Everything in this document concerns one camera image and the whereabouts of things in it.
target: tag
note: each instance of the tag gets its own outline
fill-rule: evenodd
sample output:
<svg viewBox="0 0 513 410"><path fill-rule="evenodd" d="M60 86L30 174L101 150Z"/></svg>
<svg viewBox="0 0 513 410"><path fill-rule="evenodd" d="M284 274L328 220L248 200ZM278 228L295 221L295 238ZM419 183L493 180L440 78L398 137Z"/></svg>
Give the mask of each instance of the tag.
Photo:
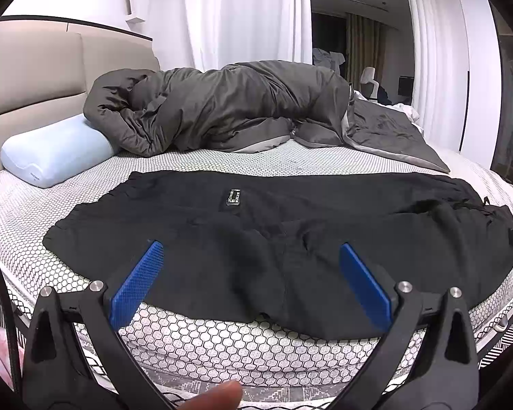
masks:
<svg viewBox="0 0 513 410"><path fill-rule="evenodd" d="M226 205L239 205L239 195L241 194L241 190L230 190L230 194L228 195L228 200L226 201Z"/></svg>

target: dark gray comforter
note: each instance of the dark gray comforter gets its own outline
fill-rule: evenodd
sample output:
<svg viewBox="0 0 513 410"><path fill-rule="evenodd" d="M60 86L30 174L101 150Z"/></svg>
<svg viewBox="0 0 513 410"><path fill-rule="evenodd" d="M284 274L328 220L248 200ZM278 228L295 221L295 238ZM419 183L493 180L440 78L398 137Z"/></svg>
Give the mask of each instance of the dark gray comforter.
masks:
<svg viewBox="0 0 513 410"><path fill-rule="evenodd" d="M171 146L257 152L293 137L449 171L404 113L353 100L342 77L302 63L111 71L95 81L83 113L113 144L144 157Z"/></svg>

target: finger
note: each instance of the finger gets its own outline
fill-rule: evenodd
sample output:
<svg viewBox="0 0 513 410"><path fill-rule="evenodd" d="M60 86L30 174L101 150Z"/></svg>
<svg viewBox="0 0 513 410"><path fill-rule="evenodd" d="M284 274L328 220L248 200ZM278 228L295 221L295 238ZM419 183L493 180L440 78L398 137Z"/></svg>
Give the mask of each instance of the finger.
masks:
<svg viewBox="0 0 513 410"><path fill-rule="evenodd" d="M235 410L243 390L238 381L225 382L186 401L179 410Z"/></svg>

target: bed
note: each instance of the bed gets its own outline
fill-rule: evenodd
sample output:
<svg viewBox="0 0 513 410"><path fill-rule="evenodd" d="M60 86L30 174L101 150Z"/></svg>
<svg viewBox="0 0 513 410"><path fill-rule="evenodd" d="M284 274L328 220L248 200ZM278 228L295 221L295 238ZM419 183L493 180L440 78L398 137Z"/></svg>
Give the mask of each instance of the bed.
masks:
<svg viewBox="0 0 513 410"><path fill-rule="evenodd" d="M102 73L159 66L150 40L72 20L0 22L0 64L0 85L17 84L21 88L16 100L5 98L7 92L1 93L0 146L13 134L80 113L88 89ZM28 75L38 75L42 67L58 77L53 81L27 80ZM19 77L10 82L7 76L13 70ZM457 153L434 149L449 166L450 176L465 179L481 197L488 197L492 204L506 204L513 213L513 186ZM96 201L132 171L162 169L259 176L439 174L348 148L309 149L293 140L256 154L170 151L145 159L121 152L46 190L3 170L0 264L12 299L27 317L43 286L52 285L63 292L80 290L89 283L42 246L47 230L76 204ZM493 295L471 310L471 319L482 363L489 363L502 346L508 345L508 335L513 338L513 269ZM78 332L90 364L102 384L110 386L87 333L82 326ZM377 343L377 339L323 341L264 318L250 324L188 319L144 303L120 334L152 380L173 401L202 393L214 383L237 379L244 385L242 406L256 408L325 405L353 378ZM413 335L391 387L408 373L422 337L423 331Z"/></svg>

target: white office chair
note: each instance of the white office chair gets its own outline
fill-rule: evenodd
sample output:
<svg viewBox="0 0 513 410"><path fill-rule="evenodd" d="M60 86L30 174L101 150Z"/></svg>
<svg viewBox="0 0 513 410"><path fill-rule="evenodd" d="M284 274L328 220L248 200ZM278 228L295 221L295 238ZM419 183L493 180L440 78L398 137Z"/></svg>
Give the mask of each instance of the white office chair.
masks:
<svg viewBox="0 0 513 410"><path fill-rule="evenodd" d="M363 69L359 83L361 84L361 93L368 98L369 101L378 102L378 81L374 80L375 68L367 67Z"/></svg>

